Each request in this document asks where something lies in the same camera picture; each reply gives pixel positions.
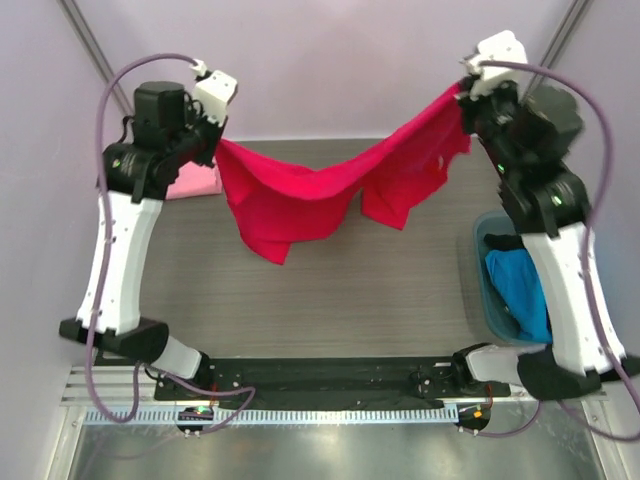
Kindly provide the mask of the red t shirt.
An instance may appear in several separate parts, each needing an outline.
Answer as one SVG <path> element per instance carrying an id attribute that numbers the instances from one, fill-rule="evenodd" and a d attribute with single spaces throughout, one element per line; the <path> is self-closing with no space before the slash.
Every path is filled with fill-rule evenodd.
<path id="1" fill-rule="evenodd" d="M 470 150 L 452 85 L 416 117 L 352 159 L 313 170 L 223 140 L 216 160 L 241 239 L 283 264 L 291 246 L 326 239 L 355 195 L 361 212 L 401 230 L 410 211 L 448 180 L 452 160 Z"/>

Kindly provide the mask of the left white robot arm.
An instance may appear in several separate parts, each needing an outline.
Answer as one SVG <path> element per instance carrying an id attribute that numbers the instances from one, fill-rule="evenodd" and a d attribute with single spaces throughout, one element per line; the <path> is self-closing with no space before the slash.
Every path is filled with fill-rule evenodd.
<path id="1" fill-rule="evenodd" d="M 200 388 L 211 382 L 209 357 L 176 340 L 166 323 L 142 317 L 139 300 L 153 228 L 180 169 L 213 167 L 237 83 L 215 72 L 192 91 L 150 81 L 134 92 L 125 134 L 106 147 L 109 214 L 99 215 L 99 238 L 85 298 L 61 337 L 153 366 Z"/>

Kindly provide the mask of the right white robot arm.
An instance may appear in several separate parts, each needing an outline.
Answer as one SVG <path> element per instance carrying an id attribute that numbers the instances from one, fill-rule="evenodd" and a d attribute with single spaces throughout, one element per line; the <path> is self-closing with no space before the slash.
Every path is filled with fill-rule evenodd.
<path id="1" fill-rule="evenodd" d="M 456 100 L 464 132 L 478 137 L 499 175 L 502 207 L 539 278 L 551 337 L 453 353 L 453 387 L 473 395 L 491 383 L 514 385 L 555 401 L 638 376 L 639 358 L 619 340 L 600 285 L 588 226 L 595 207 L 564 162 L 584 128 L 576 99 L 545 85 L 520 97 L 508 81 L 487 96 L 464 91 Z"/>

